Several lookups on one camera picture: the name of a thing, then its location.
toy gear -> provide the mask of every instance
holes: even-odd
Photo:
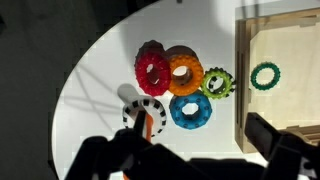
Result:
[[[218,77],[223,79],[223,84],[218,89],[214,89],[214,83],[218,80]],[[221,99],[228,97],[230,92],[234,92],[235,85],[236,81],[231,74],[227,73],[222,68],[216,67],[206,71],[201,84],[201,89],[207,97]]]
[[[153,65],[154,69],[151,73],[147,72],[149,65]],[[139,58],[135,64],[136,79],[140,88],[151,96],[161,96],[168,89],[171,82],[170,66],[166,59],[157,53],[146,53]],[[150,77],[158,79],[151,82]]]
[[[176,96],[187,96],[198,90],[203,79],[203,68],[197,58],[189,55],[178,55],[174,56],[169,61],[169,64],[172,76],[169,91],[172,94]],[[177,83],[173,75],[174,70],[180,66],[186,66],[190,71],[189,73],[192,74],[192,77],[186,77],[191,79],[185,84]]]
[[[182,108],[189,103],[195,103],[199,109],[191,115],[182,112]],[[202,93],[193,93],[188,96],[174,96],[170,102],[170,113],[176,125],[185,129],[196,129],[207,123],[212,108],[208,98]]]
[[[155,111],[157,111],[160,116],[161,116],[161,126],[160,128],[156,131],[156,133],[153,133],[151,135],[151,137],[154,137],[155,135],[158,135],[159,133],[161,133],[164,129],[164,127],[166,126],[166,122],[167,122],[167,115],[166,115],[166,111],[163,107],[163,105],[161,104],[160,101],[154,99],[154,98],[144,98],[141,100],[136,100],[133,101],[132,103],[129,103],[127,105],[125,105],[123,107],[123,124],[126,128],[129,128],[128,126],[128,118],[130,116],[130,113],[133,110],[138,109],[139,107],[151,107],[153,108]]]
[[[267,84],[259,84],[257,82],[257,76],[260,71],[262,71],[263,69],[267,69],[267,68],[273,70],[273,72],[274,72],[273,79]],[[251,83],[256,89],[266,91],[266,90],[273,88],[279,82],[280,77],[281,77],[281,72],[280,72],[280,69],[278,68],[278,66],[276,66],[275,64],[273,64],[271,62],[264,62],[264,63],[259,64],[257,67],[255,67],[253,69],[253,71],[251,73]]]

white surface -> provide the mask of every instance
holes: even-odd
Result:
[[[234,21],[236,8],[241,7],[242,2],[183,0],[179,5],[175,0],[160,1],[105,33],[73,70],[56,107],[52,151],[60,179],[64,179],[84,139],[93,135],[112,139],[114,133],[123,128],[124,103],[117,89],[129,83],[143,94],[135,80],[133,62],[144,42],[154,39],[165,49],[188,46],[197,53],[205,70],[218,66],[234,75]],[[157,98],[167,114],[171,96],[166,93]],[[165,130],[153,138],[153,143],[166,145],[186,160],[191,157],[246,158],[265,164],[259,154],[243,155],[234,141],[234,95],[211,103],[213,115],[204,127],[185,130],[177,127],[169,116]],[[122,179],[120,173],[117,175],[112,179]]]

